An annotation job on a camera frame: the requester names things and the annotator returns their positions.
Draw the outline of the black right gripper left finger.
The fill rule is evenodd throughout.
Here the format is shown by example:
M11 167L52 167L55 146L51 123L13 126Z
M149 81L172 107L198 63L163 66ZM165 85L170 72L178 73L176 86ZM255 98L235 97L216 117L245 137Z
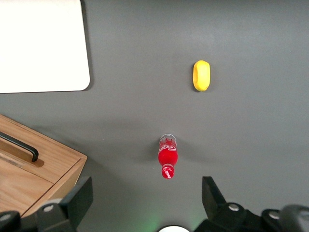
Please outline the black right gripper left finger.
M82 177L62 199L45 203L35 213L39 232L75 232L93 202L91 177Z

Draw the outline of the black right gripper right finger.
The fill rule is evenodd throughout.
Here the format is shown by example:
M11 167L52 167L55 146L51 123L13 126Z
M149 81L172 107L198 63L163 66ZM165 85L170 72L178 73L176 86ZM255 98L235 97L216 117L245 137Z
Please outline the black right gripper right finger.
M210 176L202 177L202 203L207 219L196 232L261 232L261 218L238 203L227 202Z

